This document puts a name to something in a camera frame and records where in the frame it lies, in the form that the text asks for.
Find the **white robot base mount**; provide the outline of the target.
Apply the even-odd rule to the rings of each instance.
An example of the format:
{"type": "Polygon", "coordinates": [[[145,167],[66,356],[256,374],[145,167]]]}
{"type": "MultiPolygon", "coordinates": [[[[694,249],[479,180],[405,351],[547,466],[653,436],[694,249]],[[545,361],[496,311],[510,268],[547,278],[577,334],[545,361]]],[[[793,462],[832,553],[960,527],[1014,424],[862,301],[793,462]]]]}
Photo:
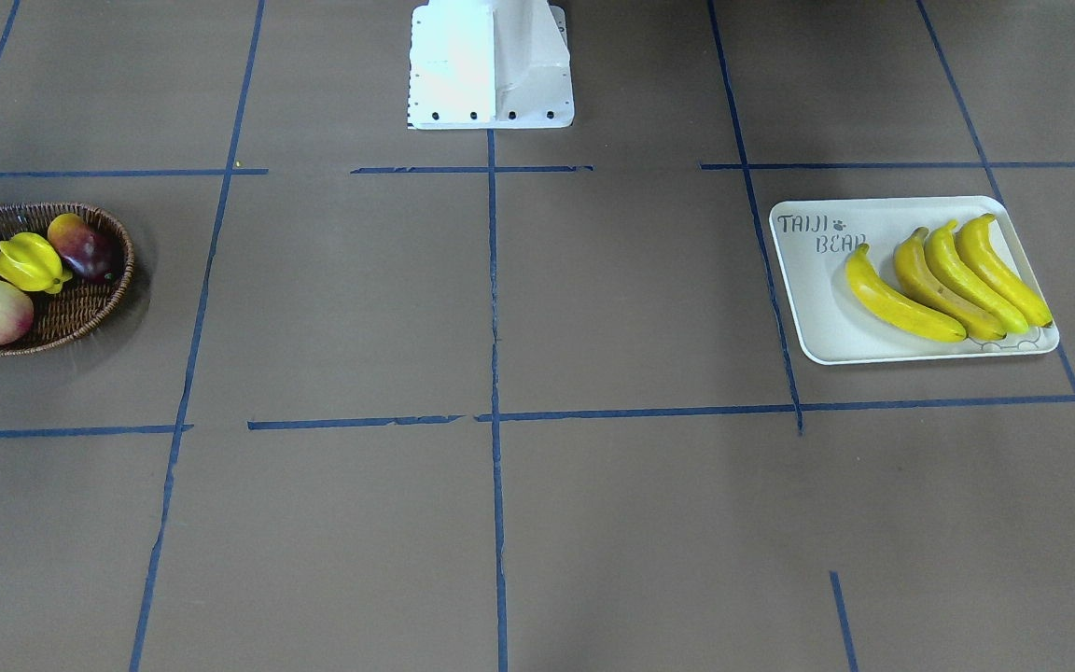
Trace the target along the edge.
{"type": "Polygon", "coordinates": [[[427,1],[413,10],[407,126],[560,129],[575,119],[567,17],[549,1],[427,1]]]}

